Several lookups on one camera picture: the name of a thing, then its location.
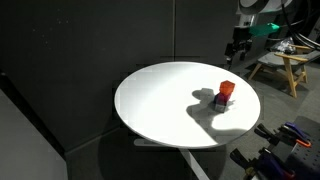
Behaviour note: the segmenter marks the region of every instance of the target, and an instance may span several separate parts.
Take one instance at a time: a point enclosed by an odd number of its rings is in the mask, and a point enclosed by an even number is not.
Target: cable
[[[297,24],[299,24],[299,23],[301,23],[301,22],[303,22],[303,21],[305,21],[305,20],[302,19],[302,20],[300,20],[300,21],[294,22],[294,23],[291,24],[291,26],[297,25]],[[287,27],[287,26],[288,26],[288,25],[284,24],[284,25],[279,26],[279,27]]]
[[[307,2],[308,2],[308,17],[307,17],[308,19],[306,21],[309,21],[310,11],[311,11],[311,3],[310,3],[310,0],[307,0]],[[294,30],[292,29],[291,24],[289,23],[289,20],[288,20],[288,17],[287,17],[287,13],[286,13],[286,11],[284,9],[283,0],[281,0],[281,9],[282,9],[285,21],[286,21],[286,23],[288,25],[289,31],[290,31],[291,35],[293,36],[293,38],[298,40],[301,44],[303,44],[303,45],[305,45],[305,46],[307,46],[307,47],[309,47],[311,49],[320,51],[320,45],[318,43],[316,43],[316,42],[304,37],[303,35],[301,35],[299,33],[294,32]]]

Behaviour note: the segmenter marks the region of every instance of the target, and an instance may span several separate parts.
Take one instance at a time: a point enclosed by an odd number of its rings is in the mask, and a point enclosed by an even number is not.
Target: clamp
[[[294,123],[286,122],[285,124],[282,124],[278,130],[292,142],[298,143],[304,147],[311,147],[310,140],[307,139],[307,136]]]
[[[259,153],[257,169],[272,179],[291,180],[295,178],[295,172],[289,169],[282,161],[266,148],[262,148]]]
[[[243,169],[245,169],[246,176],[244,177],[244,179],[252,179],[252,177],[257,174],[257,170],[255,169],[255,165],[257,163],[256,158],[254,158],[253,160],[249,159],[248,161],[237,148],[230,153],[230,158]]]
[[[255,129],[254,132],[260,137],[267,139],[271,144],[277,145],[280,139],[272,134],[262,123],[260,123]]]

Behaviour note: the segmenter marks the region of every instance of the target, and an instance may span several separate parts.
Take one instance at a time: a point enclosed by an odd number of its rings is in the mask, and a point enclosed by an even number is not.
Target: floor
[[[244,61],[231,71],[246,81],[253,61]],[[320,64],[307,66],[308,84],[297,87],[298,98],[286,93],[284,81],[268,73],[259,72],[248,83],[257,92],[261,113],[258,123],[269,130],[277,129],[286,121],[307,118],[320,123]],[[167,147],[135,147],[137,136],[125,126],[114,130],[87,145],[66,154],[69,180],[196,180],[178,149]],[[235,148],[246,158],[258,157],[258,150],[267,147],[266,140],[254,134],[253,129],[232,143],[218,148],[192,150],[193,156],[211,180],[242,179],[244,170],[235,164],[229,154]]]

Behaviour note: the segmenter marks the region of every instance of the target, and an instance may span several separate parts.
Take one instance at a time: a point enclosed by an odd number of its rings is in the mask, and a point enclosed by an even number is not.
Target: round white table
[[[212,101],[223,81],[235,83],[226,111]],[[167,62],[127,77],[115,94],[115,108],[135,133],[160,145],[179,148],[199,179],[208,180],[187,149],[227,144],[258,120],[260,102],[252,87],[224,69],[195,62]]]

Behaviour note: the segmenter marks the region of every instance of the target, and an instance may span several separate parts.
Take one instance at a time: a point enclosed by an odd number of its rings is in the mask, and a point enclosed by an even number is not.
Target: red object
[[[297,139],[296,142],[304,147],[308,147],[308,148],[311,147],[310,142],[308,142],[308,144],[307,144],[307,143],[304,143],[303,141],[300,141],[299,139]]]
[[[220,93],[223,94],[224,96],[231,96],[231,93],[233,92],[235,84],[233,82],[230,81],[223,81],[220,84]]]

